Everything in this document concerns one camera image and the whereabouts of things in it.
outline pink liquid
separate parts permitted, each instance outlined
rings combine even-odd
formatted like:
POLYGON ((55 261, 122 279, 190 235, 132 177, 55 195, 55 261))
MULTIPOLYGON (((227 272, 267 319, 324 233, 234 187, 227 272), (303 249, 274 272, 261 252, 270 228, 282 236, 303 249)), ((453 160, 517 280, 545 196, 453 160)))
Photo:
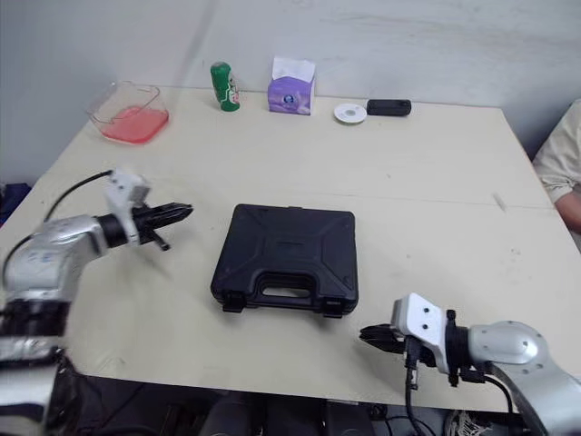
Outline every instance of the pink liquid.
POLYGON ((152 139, 169 118, 167 111, 129 106, 114 117, 112 124, 104 126, 101 133, 117 141, 143 144, 152 139))

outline case latch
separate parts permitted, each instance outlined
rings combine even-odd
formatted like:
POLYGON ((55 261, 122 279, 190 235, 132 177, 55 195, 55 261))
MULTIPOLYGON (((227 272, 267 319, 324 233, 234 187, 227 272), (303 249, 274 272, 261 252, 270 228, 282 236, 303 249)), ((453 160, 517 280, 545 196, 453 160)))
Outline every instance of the case latch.
POLYGON ((325 318, 342 318, 344 301, 337 298, 325 298, 321 306, 321 312, 325 318))
POLYGON ((225 312, 240 313, 246 307, 246 296, 243 292, 226 291, 222 310, 225 312))

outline clear plastic container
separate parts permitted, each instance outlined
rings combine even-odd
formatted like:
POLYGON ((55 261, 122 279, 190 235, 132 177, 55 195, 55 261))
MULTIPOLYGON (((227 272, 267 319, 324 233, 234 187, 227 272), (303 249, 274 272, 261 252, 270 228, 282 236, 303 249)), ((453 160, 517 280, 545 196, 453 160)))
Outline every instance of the clear plastic container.
POLYGON ((86 111, 103 136, 144 144, 167 124, 170 115, 156 86, 112 83, 86 111))

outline green can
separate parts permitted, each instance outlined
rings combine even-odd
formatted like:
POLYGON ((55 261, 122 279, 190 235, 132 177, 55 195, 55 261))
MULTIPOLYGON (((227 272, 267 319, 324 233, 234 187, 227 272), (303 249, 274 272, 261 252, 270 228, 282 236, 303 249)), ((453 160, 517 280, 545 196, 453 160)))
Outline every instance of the green can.
POLYGON ((226 112, 236 111, 240 107, 240 100, 230 66, 225 62, 216 62, 210 68, 210 74, 220 108, 226 112))

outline black carrying case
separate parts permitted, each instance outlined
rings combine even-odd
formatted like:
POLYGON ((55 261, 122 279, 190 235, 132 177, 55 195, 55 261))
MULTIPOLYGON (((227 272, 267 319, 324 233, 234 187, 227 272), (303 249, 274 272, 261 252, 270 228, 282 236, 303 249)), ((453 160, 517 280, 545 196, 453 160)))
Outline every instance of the black carrying case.
POLYGON ((239 204, 212 278, 225 312, 270 306, 340 318, 357 305, 351 212, 239 204), (265 293, 306 290, 306 296, 265 293))

